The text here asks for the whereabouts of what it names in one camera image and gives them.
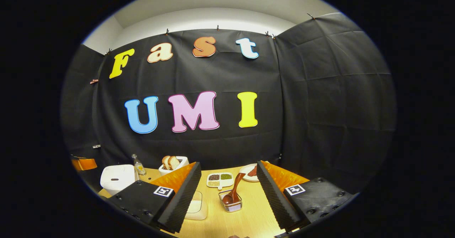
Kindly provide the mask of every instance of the wooden spoon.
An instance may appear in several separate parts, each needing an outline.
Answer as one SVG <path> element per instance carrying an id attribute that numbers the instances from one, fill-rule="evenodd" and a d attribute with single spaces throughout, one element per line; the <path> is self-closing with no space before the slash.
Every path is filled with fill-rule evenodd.
<path id="1" fill-rule="evenodd" d="M 223 197 L 223 203 L 225 205 L 233 204 L 233 203 L 236 203 L 236 202 L 240 201 L 239 196 L 237 195 L 237 185 L 242 180 L 244 175 L 245 175 L 245 173 L 238 173 L 237 176 L 235 177 L 234 188 L 231 190 L 231 192 L 229 194 L 226 194 Z"/>

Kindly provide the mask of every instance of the beans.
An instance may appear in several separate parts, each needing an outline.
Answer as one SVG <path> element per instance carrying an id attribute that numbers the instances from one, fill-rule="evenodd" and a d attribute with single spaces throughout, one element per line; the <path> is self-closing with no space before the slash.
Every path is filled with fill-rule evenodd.
<path id="1" fill-rule="evenodd" d="M 208 177 L 209 180 L 218 180 L 220 179 L 220 175 L 211 175 L 210 177 Z"/>
<path id="2" fill-rule="evenodd" d="M 232 176 L 229 175 L 229 174 L 221 174 L 221 179 L 222 179 L 222 180 L 223 180 L 223 179 L 231 179 L 231 178 L 232 178 Z"/>
<path id="3" fill-rule="evenodd" d="M 219 181 L 209 181 L 209 182 L 207 182 L 207 184 L 209 186 L 219 186 L 220 182 Z"/>

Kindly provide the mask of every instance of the glass bottle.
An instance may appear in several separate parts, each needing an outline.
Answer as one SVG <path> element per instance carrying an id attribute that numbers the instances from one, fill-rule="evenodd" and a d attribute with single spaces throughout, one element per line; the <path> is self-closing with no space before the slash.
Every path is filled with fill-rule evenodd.
<path id="1" fill-rule="evenodd" d="M 134 159 L 134 167 L 135 167 L 136 171 L 138 172 L 138 174 L 145 175 L 146 174 L 145 169 L 144 169 L 141 161 L 138 160 L 138 156 L 136 154 L 133 154 L 131 157 L 133 157 L 133 159 Z"/>

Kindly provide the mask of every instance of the white ceiling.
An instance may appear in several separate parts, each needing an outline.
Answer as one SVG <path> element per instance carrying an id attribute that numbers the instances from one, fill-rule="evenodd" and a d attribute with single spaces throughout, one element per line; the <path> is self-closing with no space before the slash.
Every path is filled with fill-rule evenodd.
<path id="1" fill-rule="evenodd" d="M 224 7 L 256 11 L 299 24 L 312 16 L 339 12 L 322 0 L 136 0 L 114 16 L 125 28 L 144 19 L 173 11 Z"/>

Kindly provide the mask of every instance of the yellow letter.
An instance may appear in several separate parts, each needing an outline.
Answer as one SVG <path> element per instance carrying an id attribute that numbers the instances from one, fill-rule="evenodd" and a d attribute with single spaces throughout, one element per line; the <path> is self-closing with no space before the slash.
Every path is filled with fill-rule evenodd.
<path id="1" fill-rule="evenodd" d="M 171 48 L 172 45 L 168 42 L 164 42 L 161 44 L 158 44 L 151 48 L 150 52 L 152 52 L 150 55 L 148 55 L 147 61 L 149 63 L 154 63 L 158 61 L 166 61 L 172 58 L 172 53 L 171 53 Z"/>
<path id="2" fill-rule="evenodd" d="M 134 54 L 134 49 L 127 50 L 123 53 L 118 54 L 114 57 L 114 68 L 112 68 L 112 73 L 109 75 L 109 79 L 119 76 L 122 74 L 120 67 L 125 67 L 128 62 L 128 56 L 132 56 Z"/>
<path id="3" fill-rule="evenodd" d="M 239 122 L 240 128 L 256 126 L 255 99 L 257 98 L 257 94 L 254 92 L 242 92 L 237 95 L 237 98 L 242 102 L 242 120 Z"/>

